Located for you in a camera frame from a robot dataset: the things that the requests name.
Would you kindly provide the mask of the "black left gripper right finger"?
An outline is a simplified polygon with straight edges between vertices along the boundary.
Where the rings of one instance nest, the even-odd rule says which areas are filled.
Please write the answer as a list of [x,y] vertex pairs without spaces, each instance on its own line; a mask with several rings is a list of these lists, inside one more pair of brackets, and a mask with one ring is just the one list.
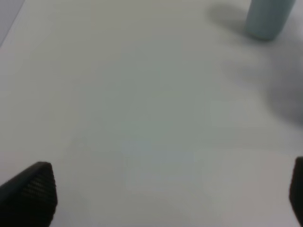
[[293,212],[303,226],[303,157],[297,157],[295,160],[292,179],[289,189],[289,201]]

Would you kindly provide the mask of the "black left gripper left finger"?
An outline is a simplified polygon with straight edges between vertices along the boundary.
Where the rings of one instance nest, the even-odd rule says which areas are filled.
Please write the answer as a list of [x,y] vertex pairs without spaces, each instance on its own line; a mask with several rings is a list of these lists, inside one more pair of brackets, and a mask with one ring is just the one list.
[[36,162],[0,186],[0,225],[48,227],[57,204],[51,163]]

